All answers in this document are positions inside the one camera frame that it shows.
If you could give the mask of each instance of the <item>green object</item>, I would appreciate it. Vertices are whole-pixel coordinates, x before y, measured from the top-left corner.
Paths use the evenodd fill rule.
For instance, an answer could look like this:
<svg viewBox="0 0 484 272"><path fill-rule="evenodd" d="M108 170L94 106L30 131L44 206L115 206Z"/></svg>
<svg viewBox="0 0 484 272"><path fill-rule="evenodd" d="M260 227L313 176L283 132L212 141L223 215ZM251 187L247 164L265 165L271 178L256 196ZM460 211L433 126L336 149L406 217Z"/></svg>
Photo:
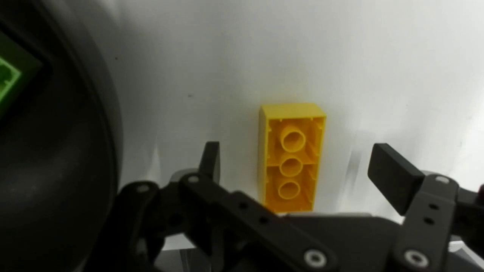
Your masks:
<svg viewBox="0 0 484 272"><path fill-rule="evenodd" d="M0 117L40 73L43 64L0 32Z"/></svg>

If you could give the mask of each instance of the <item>lego stud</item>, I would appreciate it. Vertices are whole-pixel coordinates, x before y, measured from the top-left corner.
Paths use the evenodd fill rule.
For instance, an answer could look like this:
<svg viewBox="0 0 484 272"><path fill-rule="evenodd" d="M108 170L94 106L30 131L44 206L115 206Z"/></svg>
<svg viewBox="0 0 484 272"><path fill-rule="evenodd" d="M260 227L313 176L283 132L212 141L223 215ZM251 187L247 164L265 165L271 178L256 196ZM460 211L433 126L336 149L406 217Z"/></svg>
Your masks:
<svg viewBox="0 0 484 272"><path fill-rule="evenodd" d="M294 181L285 181L278 185L277 194L282 200L294 200L300 196L301 187Z"/></svg>
<svg viewBox="0 0 484 272"><path fill-rule="evenodd" d="M303 161L298 158L285 158L283 164L280 164L278 170L285 178L297 178L303 171Z"/></svg>
<svg viewBox="0 0 484 272"><path fill-rule="evenodd" d="M297 126L283 128L280 141L286 153L298 153L306 146L306 137Z"/></svg>

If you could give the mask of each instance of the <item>lego brick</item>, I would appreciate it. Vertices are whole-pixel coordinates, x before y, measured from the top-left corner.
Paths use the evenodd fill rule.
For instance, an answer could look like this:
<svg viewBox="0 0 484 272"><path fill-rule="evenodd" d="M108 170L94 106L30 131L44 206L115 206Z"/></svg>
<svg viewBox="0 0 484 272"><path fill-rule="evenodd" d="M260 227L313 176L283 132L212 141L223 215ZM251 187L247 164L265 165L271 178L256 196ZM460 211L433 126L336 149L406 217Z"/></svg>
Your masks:
<svg viewBox="0 0 484 272"><path fill-rule="evenodd" d="M0 117L41 67L36 58L0 32Z"/></svg>
<svg viewBox="0 0 484 272"><path fill-rule="evenodd" d="M259 184L272 212L313 211L325 122L316 105L262 106Z"/></svg>

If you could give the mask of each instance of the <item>white surface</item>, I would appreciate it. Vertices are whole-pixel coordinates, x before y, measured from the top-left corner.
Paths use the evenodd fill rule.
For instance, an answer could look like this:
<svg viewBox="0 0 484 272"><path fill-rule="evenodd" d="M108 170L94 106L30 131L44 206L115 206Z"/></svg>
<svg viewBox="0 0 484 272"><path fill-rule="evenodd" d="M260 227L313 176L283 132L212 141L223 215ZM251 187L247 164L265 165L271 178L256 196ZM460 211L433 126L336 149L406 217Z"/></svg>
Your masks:
<svg viewBox="0 0 484 272"><path fill-rule="evenodd" d="M218 140L223 185L256 196L257 113L277 102L328 114L318 212L398 220L366 178L374 143L484 181L484 2L46 2L112 73L123 184L164 185Z"/></svg>

